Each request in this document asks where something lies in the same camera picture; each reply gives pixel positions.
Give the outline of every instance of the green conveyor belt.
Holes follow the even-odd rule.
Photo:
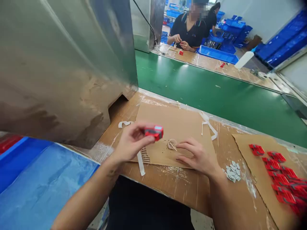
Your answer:
[[[307,148],[307,126],[280,94],[153,53],[135,52],[140,88]]]

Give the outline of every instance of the person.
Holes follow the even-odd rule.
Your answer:
[[[201,20],[201,14],[204,11],[208,0],[193,0],[188,13],[179,15],[170,30],[167,38],[167,44],[173,42],[179,49],[195,52],[201,45],[206,24]]]
[[[209,10],[209,13],[204,20],[206,24],[206,30],[205,30],[204,37],[209,36],[211,29],[212,29],[212,33],[214,34],[214,36],[216,36],[216,29],[215,29],[216,21],[217,21],[216,15],[219,12],[220,8],[221,8],[221,3],[218,2],[214,6],[212,6],[211,9]]]
[[[146,122],[135,122],[124,128],[117,148],[68,200],[56,217],[52,230],[86,229],[109,195],[108,230],[193,229],[187,206],[122,176],[119,178],[125,162],[132,160],[144,146],[155,142],[154,137],[144,136],[144,128],[153,126]],[[180,142],[176,147],[193,154],[192,158],[178,154],[177,160],[209,179],[215,229],[248,229],[240,210],[236,209],[236,203],[232,201],[229,182],[218,165],[215,153],[207,152],[193,138]]]

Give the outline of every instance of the plastic bottle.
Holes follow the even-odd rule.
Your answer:
[[[234,65],[237,69],[241,69],[253,56],[256,47],[253,48],[251,51],[247,51],[240,60]]]

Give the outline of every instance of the pile of red parts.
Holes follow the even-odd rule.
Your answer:
[[[250,144],[249,147],[255,156],[263,156],[264,150],[259,145]],[[265,168],[273,180],[272,188],[276,191],[277,200],[290,205],[298,216],[307,208],[307,180],[298,178],[295,172],[280,163],[286,161],[281,153],[267,152],[272,158],[262,157]]]

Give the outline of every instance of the black cable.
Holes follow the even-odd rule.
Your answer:
[[[151,31],[153,32],[153,35],[154,35],[154,41],[156,42],[156,44],[158,44],[158,40],[157,40],[157,37],[156,37],[156,34],[154,32],[154,29],[153,27],[151,26],[151,24],[148,22],[148,20],[146,19],[146,17],[144,16],[143,12],[141,11],[141,9],[139,8],[139,6],[137,5],[137,3],[135,2],[135,0],[133,0],[135,5],[137,6],[137,8],[139,9],[139,11],[141,12],[142,16],[144,17],[144,19],[146,20],[146,22],[148,23]]]

